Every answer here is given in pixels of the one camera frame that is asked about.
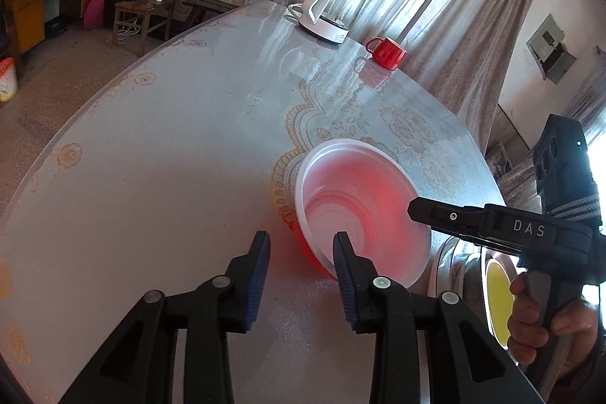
round table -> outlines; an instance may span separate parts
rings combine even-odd
[[[420,194],[502,204],[463,124],[351,39],[303,32],[264,2],[162,45],[62,128],[0,221],[0,348],[36,404],[58,402],[150,289],[191,291],[270,233],[258,321],[229,336],[239,403],[367,403],[374,337],[290,226],[298,165],[349,137],[395,159]],[[432,254],[446,236],[433,233]],[[430,264],[411,291],[425,292]]]

white plastic bowl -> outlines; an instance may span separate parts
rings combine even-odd
[[[431,229],[411,220],[419,194],[385,153],[361,141],[335,139],[305,157],[295,183],[295,210],[311,252],[334,277],[333,238],[349,235],[357,255],[377,272],[411,286],[423,273]]]

glass teapot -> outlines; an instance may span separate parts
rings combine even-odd
[[[366,0],[304,0],[289,11],[307,31],[333,43],[342,43]]]

electrical box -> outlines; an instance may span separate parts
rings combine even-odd
[[[547,16],[526,45],[539,65],[543,79],[550,79],[555,84],[558,84],[576,60],[566,50],[564,32],[552,15]]]

striped strap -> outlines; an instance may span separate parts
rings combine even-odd
[[[599,195],[594,193],[587,197],[577,199],[547,211],[547,215],[562,218],[566,221],[583,221],[588,218],[600,217]]]

